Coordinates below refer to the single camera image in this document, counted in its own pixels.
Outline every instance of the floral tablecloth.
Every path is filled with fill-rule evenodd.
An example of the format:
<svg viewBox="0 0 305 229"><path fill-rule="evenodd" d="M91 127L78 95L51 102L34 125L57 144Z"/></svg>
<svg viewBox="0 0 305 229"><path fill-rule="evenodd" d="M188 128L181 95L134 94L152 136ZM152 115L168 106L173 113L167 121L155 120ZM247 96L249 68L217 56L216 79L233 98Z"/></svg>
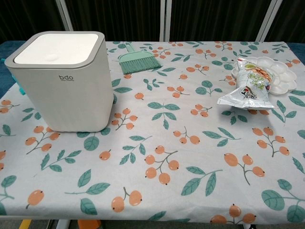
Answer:
<svg viewBox="0 0 305 229"><path fill-rule="evenodd" d="M284 42L133 42L163 64L123 75L107 42L114 104L96 133L56 133L15 84L0 100L0 214L275 224L305 219L304 65ZM298 76L268 111L217 105L238 57Z"/></svg>

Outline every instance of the brush handle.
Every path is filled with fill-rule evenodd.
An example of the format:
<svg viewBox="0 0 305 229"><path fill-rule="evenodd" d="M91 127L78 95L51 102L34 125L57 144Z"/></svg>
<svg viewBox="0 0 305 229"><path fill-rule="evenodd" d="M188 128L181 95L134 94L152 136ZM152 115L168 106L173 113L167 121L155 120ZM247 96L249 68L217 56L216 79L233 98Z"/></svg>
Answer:
<svg viewBox="0 0 305 229"><path fill-rule="evenodd" d="M128 52L135 52L134 47L130 43L125 43Z"/></svg>

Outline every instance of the plastic bag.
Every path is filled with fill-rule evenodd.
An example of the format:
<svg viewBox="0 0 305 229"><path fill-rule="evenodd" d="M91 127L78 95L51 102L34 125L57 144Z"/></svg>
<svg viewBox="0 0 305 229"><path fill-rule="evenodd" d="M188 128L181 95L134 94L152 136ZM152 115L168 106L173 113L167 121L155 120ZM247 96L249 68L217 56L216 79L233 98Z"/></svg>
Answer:
<svg viewBox="0 0 305 229"><path fill-rule="evenodd" d="M243 58L237 59L237 66L237 88L219 98L217 104L256 110L274 108L268 98L274 73Z"/></svg>

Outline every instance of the hand brush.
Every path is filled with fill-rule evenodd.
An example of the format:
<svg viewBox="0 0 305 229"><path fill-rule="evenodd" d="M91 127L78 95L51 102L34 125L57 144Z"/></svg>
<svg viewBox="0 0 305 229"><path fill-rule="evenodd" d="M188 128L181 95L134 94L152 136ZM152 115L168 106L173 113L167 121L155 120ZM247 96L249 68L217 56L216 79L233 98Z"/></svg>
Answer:
<svg viewBox="0 0 305 229"><path fill-rule="evenodd" d="M137 73L153 68L160 68L162 65L155 56L146 51L135 51L131 44L126 43L129 53L120 56L119 62L124 74Z"/></svg>

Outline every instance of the white plastic tray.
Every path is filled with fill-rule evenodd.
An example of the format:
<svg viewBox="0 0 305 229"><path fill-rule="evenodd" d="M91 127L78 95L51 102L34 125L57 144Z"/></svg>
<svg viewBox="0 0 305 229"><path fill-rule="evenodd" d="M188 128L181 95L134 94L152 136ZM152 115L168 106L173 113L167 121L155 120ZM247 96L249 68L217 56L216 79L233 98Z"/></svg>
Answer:
<svg viewBox="0 0 305 229"><path fill-rule="evenodd" d="M296 74L288 69L288 66L280 61L275 61L269 57L247 57L245 58L250 62L253 62L259 66L270 70L275 73L275 78L272 81L271 88L269 90L272 94L285 94L290 90L296 88ZM236 78L238 75L237 64L234 64L232 69L232 77Z"/></svg>

